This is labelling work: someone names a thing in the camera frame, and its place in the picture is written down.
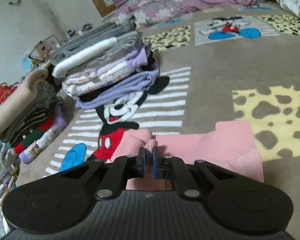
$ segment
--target blue shoe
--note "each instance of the blue shoe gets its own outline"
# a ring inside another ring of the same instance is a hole
[[[69,168],[80,165],[84,162],[84,155],[86,154],[87,147],[84,143],[78,143],[73,146],[63,159],[60,171],[65,171]]]

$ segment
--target black ear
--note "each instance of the black ear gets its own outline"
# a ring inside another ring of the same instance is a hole
[[[160,93],[166,86],[168,86],[170,78],[168,76],[158,77],[156,82],[148,90],[148,94],[156,95]]]
[[[107,123],[107,121],[105,119],[105,114],[104,114],[105,106],[98,106],[95,109],[96,109],[97,115],[100,117],[101,121],[103,123]]]

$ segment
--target pink bedding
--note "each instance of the pink bedding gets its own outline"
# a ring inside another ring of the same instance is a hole
[[[115,10],[111,21],[121,24],[132,15],[136,18],[137,28],[170,21],[175,17],[193,11],[226,4],[250,5],[263,0],[132,0]]]

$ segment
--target silver screw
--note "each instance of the silver screw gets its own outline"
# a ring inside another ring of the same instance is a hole
[[[101,189],[98,190],[97,195],[99,197],[110,197],[112,195],[112,191],[109,189]]]
[[[187,197],[198,197],[200,192],[195,189],[188,189],[184,192],[184,195]]]

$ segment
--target stack of folded clothes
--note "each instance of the stack of folded clothes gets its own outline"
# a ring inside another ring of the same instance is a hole
[[[135,91],[148,90],[159,76],[151,49],[133,21],[107,23],[65,44],[53,55],[52,75],[76,108],[92,109]]]
[[[45,81],[48,71],[31,72],[16,88],[5,89],[0,103],[0,206],[19,174],[67,126],[63,99]]]

